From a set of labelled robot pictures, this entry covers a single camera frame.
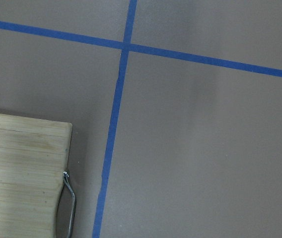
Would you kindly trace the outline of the wooden cutting board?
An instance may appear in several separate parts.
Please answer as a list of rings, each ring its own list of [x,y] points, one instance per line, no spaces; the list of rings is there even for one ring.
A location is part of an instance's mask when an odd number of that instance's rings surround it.
[[[0,238],[54,238],[72,124],[0,114]]]

